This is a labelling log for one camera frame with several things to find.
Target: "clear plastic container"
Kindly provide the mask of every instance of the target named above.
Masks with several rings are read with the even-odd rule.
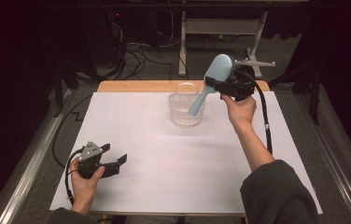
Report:
[[[192,86],[195,91],[181,91],[183,88],[186,88],[186,86]],[[176,86],[175,92],[169,96],[170,118],[174,123],[182,126],[192,126],[202,121],[205,102],[203,102],[196,116],[192,116],[189,113],[190,107],[198,98],[199,94],[199,88],[191,82],[183,82]]]

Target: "blue brush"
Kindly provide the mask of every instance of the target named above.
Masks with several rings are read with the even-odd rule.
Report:
[[[205,85],[205,78],[212,77],[218,81],[225,81],[229,74],[231,73],[233,68],[231,58],[226,54],[219,54],[213,62],[211,62],[210,67],[208,67],[207,71],[204,75],[204,89],[193,105],[190,107],[190,114],[192,116],[196,116],[202,103],[205,100],[205,97],[208,93],[215,93],[217,91],[214,90],[213,87]]]

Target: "brush handle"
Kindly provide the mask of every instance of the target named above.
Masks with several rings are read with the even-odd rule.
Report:
[[[200,93],[199,97],[195,100],[195,102],[193,103],[193,105],[190,107],[190,114],[192,116],[196,116],[199,112],[200,107],[202,106],[205,97],[207,96],[208,93],[211,92],[211,90],[209,90],[212,87],[208,87],[205,86],[204,90],[202,91],[202,93]]]

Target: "white tabletop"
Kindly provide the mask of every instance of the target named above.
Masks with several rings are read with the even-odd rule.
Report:
[[[124,154],[120,174],[99,182],[93,213],[244,216],[240,187],[250,174],[246,157],[219,94],[206,98],[204,118],[193,127],[170,120],[170,92],[96,92],[73,151],[92,141],[111,144],[101,163]],[[265,92],[274,157],[291,165],[321,207],[273,92]],[[253,120],[266,144],[260,97]],[[63,178],[50,209],[70,208]]]

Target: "person's left hand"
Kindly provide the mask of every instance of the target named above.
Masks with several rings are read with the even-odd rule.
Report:
[[[96,195],[97,183],[102,177],[105,167],[99,167],[90,179],[84,179],[77,170],[78,158],[75,158],[70,164],[71,182],[74,190],[74,204],[71,211],[78,212],[82,215],[88,215],[93,205],[94,196]]]

